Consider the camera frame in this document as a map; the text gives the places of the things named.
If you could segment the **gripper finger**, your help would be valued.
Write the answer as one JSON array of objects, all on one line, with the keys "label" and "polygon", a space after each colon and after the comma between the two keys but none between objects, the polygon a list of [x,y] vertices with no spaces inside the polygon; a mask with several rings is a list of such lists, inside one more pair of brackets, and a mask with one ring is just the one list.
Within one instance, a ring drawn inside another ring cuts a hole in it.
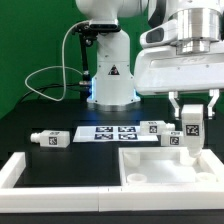
[{"label": "gripper finger", "polygon": [[180,116],[180,106],[177,102],[178,100],[178,93],[176,91],[174,92],[170,92],[168,94],[168,98],[170,103],[172,104],[173,108],[174,108],[174,117],[178,118]]},{"label": "gripper finger", "polygon": [[208,103],[207,111],[208,111],[208,117],[212,118],[214,116],[213,107],[215,106],[217,100],[219,99],[220,90],[219,89],[211,89],[209,91],[209,96],[210,96],[210,102]]}]

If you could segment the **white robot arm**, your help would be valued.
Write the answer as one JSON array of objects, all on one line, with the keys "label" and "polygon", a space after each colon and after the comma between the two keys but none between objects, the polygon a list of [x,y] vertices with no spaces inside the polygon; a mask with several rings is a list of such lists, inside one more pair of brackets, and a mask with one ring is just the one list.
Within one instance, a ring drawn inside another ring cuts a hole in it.
[{"label": "white robot arm", "polygon": [[[124,110],[141,95],[167,94],[178,108],[181,92],[208,92],[213,115],[224,90],[224,0],[75,0],[88,20],[83,43],[97,43],[97,73],[89,105]],[[130,38],[120,17],[148,12],[150,29],[130,68]]]}]

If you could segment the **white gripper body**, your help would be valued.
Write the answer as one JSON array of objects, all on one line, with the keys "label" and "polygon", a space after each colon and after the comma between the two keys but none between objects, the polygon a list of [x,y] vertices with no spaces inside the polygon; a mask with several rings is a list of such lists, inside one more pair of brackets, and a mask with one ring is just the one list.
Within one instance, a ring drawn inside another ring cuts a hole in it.
[{"label": "white gripper body", "polygon": [[177,55],[172,46],[144,49],[136,58],[134,85],[142,95],[223,89],[224,43],[189,55]]}]

